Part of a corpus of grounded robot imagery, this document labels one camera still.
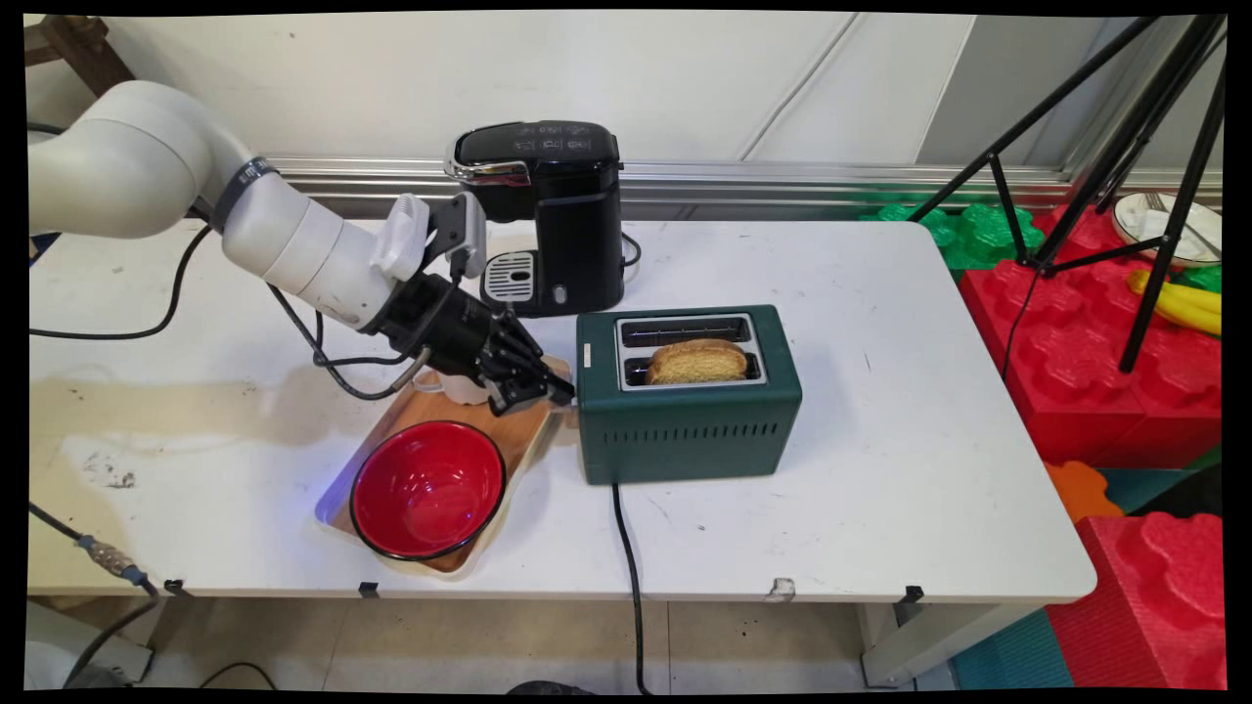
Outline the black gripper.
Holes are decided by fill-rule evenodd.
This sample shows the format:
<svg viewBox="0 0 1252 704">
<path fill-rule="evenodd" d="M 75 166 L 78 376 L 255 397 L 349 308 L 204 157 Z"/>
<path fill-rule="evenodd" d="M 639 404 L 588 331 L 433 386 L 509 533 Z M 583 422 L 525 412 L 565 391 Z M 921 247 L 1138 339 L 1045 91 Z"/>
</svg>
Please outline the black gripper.
<svg viewBox="0 0 1252 704">
<path fill-rule="evenodd" d="M 394 286 L 367 334 L 383 334 L 403 357 L 419 357 L 439 373 L 485 380 L 493 415 L 537 402 L 572 405 L 575 386 L 545 362 L 545 351 L 515 313 L 492 309 L 441 276 L 414 276 Z"/>
</svg>

